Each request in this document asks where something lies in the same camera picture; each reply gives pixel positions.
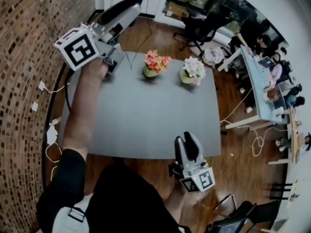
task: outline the laptop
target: laptop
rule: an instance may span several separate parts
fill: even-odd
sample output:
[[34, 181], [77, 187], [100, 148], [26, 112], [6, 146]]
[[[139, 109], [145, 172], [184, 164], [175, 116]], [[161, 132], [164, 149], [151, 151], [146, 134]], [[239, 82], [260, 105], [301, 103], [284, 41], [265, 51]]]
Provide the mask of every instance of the laptop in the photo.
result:
[[271, 68], [274, 67], [276, 64], [272, 59], [270, 59], [268, 56], [262, 58], [258, 61], [258, 64], [262, 65], [264, 68]]

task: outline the power cord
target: power cord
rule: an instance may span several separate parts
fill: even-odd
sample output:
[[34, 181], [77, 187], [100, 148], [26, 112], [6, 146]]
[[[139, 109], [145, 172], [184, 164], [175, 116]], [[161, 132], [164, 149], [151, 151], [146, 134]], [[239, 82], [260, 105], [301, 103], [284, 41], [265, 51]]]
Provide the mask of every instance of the power cord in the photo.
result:
[[[225, 119], [223, 119], [223, 120], [221, 120], [221, 121], [219, 122], [219, 125], [221, 125], [223, 122], [227, 122], [227, 123], [229, 123], [229, 124], [232, 124], [231, 122], [227, 121], [227, 119], [235, 112], [235, 110], [236, 110], [236, 109], [239, 107], [239, 105], [247, 98], [247, 96], [250, 94], [250, 92], [251, 92], [252, 90], [253, 90], [253, 87], [252, 87], [252, 88], [249, 90], [249, 92], [246, 94], [245, 98], [242, 99], [242, 101], [234, 108], [234, 110], [233, 110]], [[261, 136], [258, 136], [258, 133], [257, 133], [256, 129], [253, 129], [253, 127], [250, 126], [250, 125], [237, 126], [236, 128], [238, 128], [238, 129], [239, 129], [239, 128], [249, 128], [249, 131], [254, 131], [254, 132], [255, 132], [256, 138], [254, 139], [253, 144], [252, 144], [252, 153], [253, 153], [253, 156], [254, 156], [254, 157], [260, 156], [261, 151], [262, 151], [263, 146], [264, 146], [264, 140], [265, 140], [265, 138], [266, 138], [266, 134], [267, 134], [267, 132], [268, 132], [270, 129], [275, 129], [275, 130], [280, 131], [280, 132], [282, 132], [282, 131], [287, 131], [287, 130], [280, 130], [280, 129], [276, 128], [276, 127], [271, 127], [271, 128], [269, 128], [269, 129], [267, 129], [267, 130], [265, 131], [263, 137], [261, 137]], [[258, 154], [255, 154], [255, 150], [254, 150], [254, 144], [255, 144], [255, 142], [257, 142], [258, 146], [260, 147], [260, 150], [259, 150]]]
[[[59, 160], [58, 160], [58, 161], [53, 161], [53, 160], [48, 156], [48, 153], [47, 153], [48, 148], [49, 148], [50, 146], [52, 146], [53, 144], [56, 144], [56, 145], [58, 146], [58, 144], [57, 144], [56, 142], [53, 142], [51, 145], [48, 145], [47, 148], [45, 149], [45, 155], [47, 156], [47, 158], [48, 158], [50, 161], [52, 161], [53, 163], [57, 163], [57, 162], [59, 162]], [[51, 179], [50, 179], [50, 181], [52, 181], [53, 172], [54, 172], [54, 169], [55, 169], [55, 168], [57, 168], [57, 166], [55, 166], [55, 167], [52, 168], [52, 171], [51, 171]]]
[[67, 103], [67, 107], [68, 107], [68, 110], [70, 111], [71, 110], [71, 106], [70, 106], [70, 103], [69, 103], [69, 99], [68, 99], [68, 87], [67, 87], [67, 83], [70, 79], [70, 77], [74, 74], [74, 70], [72, 70], [71, 68], [69, 69], [67, 75], [66, 75], [66, 78], [65, 78], [65, 97], [66, 97], [66, 103]]
[[[149, 0], [147, 0], [147, 6], [146, 6], [146, 14], [147, 14], [147, 11], [148, 11], [148, 5], [149, 5]], [[149, 35], [146, 37], [146, 39], [143, 40], [143, 42], [139, 45], [139, 47], [136, 49], [136, 53], [134, 55], [134, 58], [132, 60], [132, 62], [130, 61], [130, 58], [128, 57], [128, 54], [126, 51], [125, 52], [125, 55], [126, 55], [126, 58], [128, 60], [128, 62], [130, 63], [130, 67], [131, 67], [131, 70], [133, 68], [133, 62], [136, 58], [136, 55], [138, 54], [138, 50], [140, 49], [140, 47], [148, 40], [148, 38], [152, 35], [152, 30], [151, 30], [151, 26], [150, 26], [150, 22], [149, 22], [149, 18], [147, 17], [147, 24], [148, 24], [148, 27], [149, 27]]]
[[59, 88], [58, 90], [56, 91], [50, 91], [48, 90], [48, 88], [44, 87], [44, 89], [48, 92], [48, 93], [56, 93], [56, 92], [59, 92], [60, 90], [64, 89], [66, 85], [63, 85], [61, 88]]

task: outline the gray table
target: gray table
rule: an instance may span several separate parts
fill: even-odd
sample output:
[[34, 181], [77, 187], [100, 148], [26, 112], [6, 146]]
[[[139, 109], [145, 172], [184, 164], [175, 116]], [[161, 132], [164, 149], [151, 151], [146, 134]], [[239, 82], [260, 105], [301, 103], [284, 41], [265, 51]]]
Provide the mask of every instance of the gray table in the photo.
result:
[[[133, 52], [128, 52], [130, 60]], [[126, 58], [103, 83], [96, 109], [89, 153], [124, 158], [174, 159], [174, 140], [184, 131], [197, 136], [204, 155], [221, 154], [219, 112], [213, 72], [206, 69], [201, 86], [183, 85], [184, 62], [172, 59], [166, 72], [153, 80], [142, 74], [145, 55], [138, 53], [133, 68]], [[68, 88], [72, 101], [80, 72]], [[69, 115], [66, 103], [60, 125], [62, 143]]]

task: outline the flower pot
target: flower pot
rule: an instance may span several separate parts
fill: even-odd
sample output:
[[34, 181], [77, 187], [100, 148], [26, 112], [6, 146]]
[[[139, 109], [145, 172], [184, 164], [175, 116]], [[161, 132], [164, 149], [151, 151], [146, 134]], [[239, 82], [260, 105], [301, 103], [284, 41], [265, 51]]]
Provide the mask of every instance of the flower pot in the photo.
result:
[[143, 74], [147, 77], [147, 78], [153, 78], [157, 75], [160, 74], [160, 72], [154, 72], [152, 70], [150, 70], [147, 66], [145, 66], [143, 69], [142, 69], [142, 72]]
[[181, 81], [182, 83], [193, 83], [194, 77], [189, 78], [189, 77], [185, 74], [185, 70], [184, 70], [184, 69], [180, 69], [180, 71], [179, 71], [179, 77], [180, 77], [180, 81]]

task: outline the white flowers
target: white flowers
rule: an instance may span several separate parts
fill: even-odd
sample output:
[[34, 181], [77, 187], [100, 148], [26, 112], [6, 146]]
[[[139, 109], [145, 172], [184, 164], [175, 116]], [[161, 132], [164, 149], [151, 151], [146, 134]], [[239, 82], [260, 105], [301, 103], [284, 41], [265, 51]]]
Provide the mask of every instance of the white flowers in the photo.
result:
[[185, 65], [183, 67], [185, 74], [189, 78], [193, 78], [193, 84], [200, 85], [201, 80], [205, 77], [205, 68], [201, 61], [197, 58], [185, 59]]

